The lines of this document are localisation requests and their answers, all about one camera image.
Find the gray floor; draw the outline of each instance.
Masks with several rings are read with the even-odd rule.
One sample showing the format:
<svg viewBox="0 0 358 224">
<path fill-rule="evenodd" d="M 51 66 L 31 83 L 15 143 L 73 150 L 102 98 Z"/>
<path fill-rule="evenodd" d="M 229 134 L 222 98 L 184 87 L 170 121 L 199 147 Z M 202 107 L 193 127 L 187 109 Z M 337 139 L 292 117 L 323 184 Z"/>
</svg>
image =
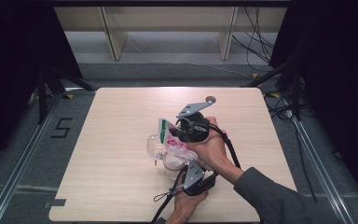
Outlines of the gray floor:
<svg viewBox="0 0 358 224">
<path fill-rule="evenodd" d="M 96 87 L 130 86 L 225 86 L 238 87 L 252 81 L 249 77 L 258 69 L 270 69 L 265 62 L 249 54 L 232 43 L 228 61 L 220 60 L 215 34 L 212 33 L 134 33 L 124 48 L 120 61 L 111 61 L 109 50 L 102 33 L 68 33 L 71 46 L 79 62 L 80 69 L 88 83 Z M 235 34 L 247 43 L 244 34 Z M 265 34 L 273 42 L 276 34 Z M 277 77 L 259 87 L 271 91 Z M 65 86 L 74 86 L 63 82 Z M 76 139 L 87 116 L 93 94 L 73 91 L 68 94 L 52 115 L 51 121 L 38 145 L 31 162 L 23 175 L 17 190 L 7 207 L 0 223 L 51 223 L 48 219 L 50 203 L 61 183 L 66 164 L 70 160 Z M 266 103 L 275 107 L 279 98 L 268 97 Z M 302 111 L 303 124 L 320 155 L 326 170 L 348 206 L 353 223 L 358 223 L 358 186 L 345 164 L 334 157 L 335 150 L 328 135 L 309 110 Z M 63 134 L 56 125 L 61 118 L 70 131 L 65 138 L 51 138 Z M 38 121 L 37 100 L 25 111 L 7 147 L 0 152 L 0 190 L 5 185 L 28 141 L 32 137 Z M 288 120 L 274 117 L 273 123 L 280 138 L 284 155 L 299 192 L 310 197 L 296 141 L 295 131 Z M 318 202 L 333 213 L 330 202 L 305 158 L 310 182 Z"/>
</svg>

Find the light wood tabletop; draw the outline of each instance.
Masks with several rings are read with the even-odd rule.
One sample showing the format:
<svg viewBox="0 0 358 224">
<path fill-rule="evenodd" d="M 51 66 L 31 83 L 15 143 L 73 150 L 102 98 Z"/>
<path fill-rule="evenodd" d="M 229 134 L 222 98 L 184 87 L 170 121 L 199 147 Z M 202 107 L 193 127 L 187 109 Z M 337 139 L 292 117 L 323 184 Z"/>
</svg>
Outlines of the light wood tabletop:
<svg viewBox="0 0 358 224">
<path fill-rule="evenodd" d="M 296 190 L 281 144 L 259 89 L 253 88 L 101 88 L 92 102 L 52 206 L 53 221 L 151 221 L 163 203 L 156 195 L 172 187 L 162 162 L 147 154 L 147 139 L 158 118 L 176 122 L 186 104 L 216 103 L 201 110 L 216 117 L 236 150 L 242 169 L 254 166 Z M 161 213 L 168 218 L 173 199 Z M 190 222 L 258 221 L 254 208 L 221 176 Z"/>
</svg>

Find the human hand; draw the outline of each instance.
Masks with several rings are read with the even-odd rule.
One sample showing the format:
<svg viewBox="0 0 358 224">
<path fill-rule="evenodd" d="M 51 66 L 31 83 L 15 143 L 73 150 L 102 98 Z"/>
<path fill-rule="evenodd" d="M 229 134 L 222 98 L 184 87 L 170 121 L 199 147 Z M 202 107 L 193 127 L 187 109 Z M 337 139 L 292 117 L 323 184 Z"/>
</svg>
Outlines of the human hand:
<svg viewBox="0 0 358 224">
<path fill-rule="evenodd" d="M 179 179 L 179 183 L 182 183 L 182 175 Z M 208 196 L 208 191 L 203 191 L 201 194 L 196 196 L 186 195 L 182 189 L 175 191 L 175 203 L 173 214 L 168 218 L 165 223 L 167 224 L 184 224 L 187 223 L 190 217 L 193 215 L 197 208 L 197 205 L 204 201 Z"/>
<path fill-rule="evenodd" d="M 216 118 L 206 118 L 212 125 L 217 126 Z M 210 129 L 208 137 L 198 143 L 188 142 L 186 147 L 193 150 L 199 159 L 212 167 L 230 183 L 235 184 L 243 173 L 243 170 L 236 167 L 227 157 L 225 142 L 222 136 Z"/>
</svg>

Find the hand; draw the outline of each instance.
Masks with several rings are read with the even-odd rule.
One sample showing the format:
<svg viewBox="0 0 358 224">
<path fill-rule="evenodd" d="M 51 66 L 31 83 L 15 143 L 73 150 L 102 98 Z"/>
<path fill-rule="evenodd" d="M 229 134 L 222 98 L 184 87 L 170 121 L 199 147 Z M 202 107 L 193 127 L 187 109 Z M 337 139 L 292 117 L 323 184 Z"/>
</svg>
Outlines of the hand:
<svg viewBox="0 0 358 224">
<path fill-rule="evenodd" d="M 216 118 L 208 117 L 206 119 L 217 126 Z M 243 170 L 236 167 L 228 159 L 222 136 L 212 129 L 210 129 L 208 137 L 203 142 L 188 142 L 186 147 L 195 151 L 200 160 L 211 166 L 214 171 L 233 185 L 237 183 L 243 173 Z"/>
<path fill-rule="evenodd" d="M 178 183 L 182 183 L 183 176 L 184 175 L 180 177 Z M 175 192 L 176 196 L 173 214 L 165 223 L 184 224 L 187 223 L 191 215 L 193 215 L 197 205 L 206 199 L 208 191 L 203 191 L 201 194 L 196 196 L 188 196 L 182 192 L 182 189 L 177 189 Z"/>
</svg>

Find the wooden table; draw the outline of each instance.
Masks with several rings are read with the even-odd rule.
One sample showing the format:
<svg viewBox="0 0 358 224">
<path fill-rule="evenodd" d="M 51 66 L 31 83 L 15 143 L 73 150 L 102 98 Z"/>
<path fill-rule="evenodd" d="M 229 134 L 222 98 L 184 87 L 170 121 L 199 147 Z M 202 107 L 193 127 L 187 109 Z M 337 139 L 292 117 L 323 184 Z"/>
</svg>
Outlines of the wooden table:
<svg viewBox="0 0 358 224">
<path fill-rule="evenodd" d="M 158 118 L 175 122 L 187 103 L 216 103 L 201 111 L 227 131 L 242 169 L 254 166 L 296 190 L 280 142 L 259 89 L 102 88 L 95 95 L 52 206 L 54 221 L 150 221 L 162 204 L 153 198 L 172 181 L 146 152 Z M 168 218 L 173 200 L 162 212 Z M 190 222 L 258 221 L 254 208 L 221 176 Z"/>
</svg>

